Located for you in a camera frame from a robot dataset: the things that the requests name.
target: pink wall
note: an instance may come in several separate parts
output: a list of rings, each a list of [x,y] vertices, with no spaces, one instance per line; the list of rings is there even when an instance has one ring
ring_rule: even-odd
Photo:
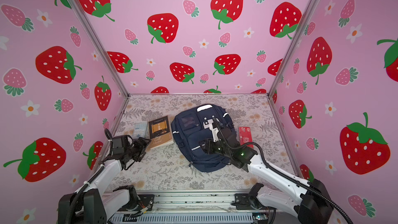
[[[279,60],[283,58],[290,42],[286,34],[294,31],[294,25],[300,20],[300,12],[304,11],[308,2],[308,0],[98,0],[101,5],[98,4],[96,7],[94,4],[96,1],[80,0],[105,49],[119,52],[119,57],[126,58],[125,60],[129,58],[133,64],[132,68],[138,69],[125,70],[121,66],[121,59],[114,62],[116,68],[121,69],[120,76],[131,93],[150,93],[157,87],[166,87],[170,93],[202,93],[208,89],[218,89],[223,93],[269,90],[275,73],[269,73],[268,68],[270,67],[271,71],[274,63],[279,66]],[[218,13],[219,9],[228,10],[227,15],[222,16]],[[218,29],[220,20],[222,20],[221,29]],[[148,31],[148,23],[151,25],[153,35]],[[285,25],[285,32],[280,34],[282,37],[274,37]],[[154,35],[157,35],[156,30],[159,31],[158,38],[154,38]],[[219,45],[221,39],[227,44],[226,46]],[[257,53],[261,50],[266,56],[259,54],[260,57],[257,57]],[[116,59],[117,54],[113,53],[112,57]],[[217,60],[219,64],[223,65],[225,61],[225,65],[228,65],[230,63],[227,62],[228,57],[233,62],[224,69],[219,68],[221,73],[226,73],[220,74],[214,67],[216,58],[221,58]],[[187,82],[182,82],[185,79],[184,74],[189,74]]]
[[[1,167],[0,215],[7,223],[57,221],[60,197],[75,191],[90,173],[83,152],[93,155],[90,147],[106,140],[102,121],[107,118],[112,126],[123,101],[101,59],[93,59],[94,47],[72,9],[63,5],[68,3],[56,2],[58,6],[54,0],[0,0],[0,73],[6,89],[0,93],[0,157],[1,164],[7,165]],[[33,30],[24,31],[22,24]],[[73,35],[75,42],[73,26],[79,32]],[[82,68],[75,67],[73,80],[72,60],[66,51]],[[98,107],[94,92],[102,75],[112,92],[105,111]],[[85,89],[82,94],[81,83],[87,84],[89,93]],[[54,106],[59,99],[67,99],[57,108],[60,112]],[[23,160],[7,164],[15,159]]]
[[[276,107],[299,165],[326,185],[354,223],[396,223],[398,52],[397,43],[377,42],[397,38],[397,0],[353,2],[319,2],[311,19],[315,29],[311,24],[302,36],[277,88]],[[349,22],[339,27],[340,18],[346,22],[347,17]],[[322,67],[314,70],[316,62]],[[385,62],[392,64],[387,71]],[[304,126],[303,103],[306,116],[312,116]],[[340,223],[337,218],[341,220],[333,214],[330,223]]]

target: red package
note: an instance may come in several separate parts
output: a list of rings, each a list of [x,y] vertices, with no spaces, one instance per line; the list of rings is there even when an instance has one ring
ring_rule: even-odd
[[[251,139],[250,127],[239,127],[239,142],[241,145],[247,142],[253,142]]]

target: navy blue backpack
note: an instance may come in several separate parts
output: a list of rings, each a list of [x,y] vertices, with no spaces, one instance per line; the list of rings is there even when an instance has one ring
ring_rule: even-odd
[[[193,165],[201,172],[213,172],[229,163],[228,157],[206,154],[201,148],[201,141],[213,138],[212,118],[217,118],[222,128],[230,128],[236,137],[231,117],[224,108],[216,105],[207,104],[186,110],[177,114],[172,122],[173,138],[180,151],[190,162],[189,166]]]

